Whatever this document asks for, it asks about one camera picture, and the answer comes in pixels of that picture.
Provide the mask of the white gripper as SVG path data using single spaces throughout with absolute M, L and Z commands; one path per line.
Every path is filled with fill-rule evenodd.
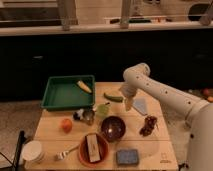
M 129 111 L 132 108 L 133 99 L 136 96 L 137 90 L 131 88 L 124 88 L 122 93 L 125 97 L 125 109 Z

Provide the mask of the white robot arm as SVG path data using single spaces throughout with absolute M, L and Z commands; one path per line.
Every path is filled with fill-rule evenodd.
M 143 90 L 182 114 L 190 127 L 186 167 L 183 171 L 213 171 L 213 103 L 149 77 L 150 68 L 139 63 L 123 72 L 120 91 L 127 100 Z

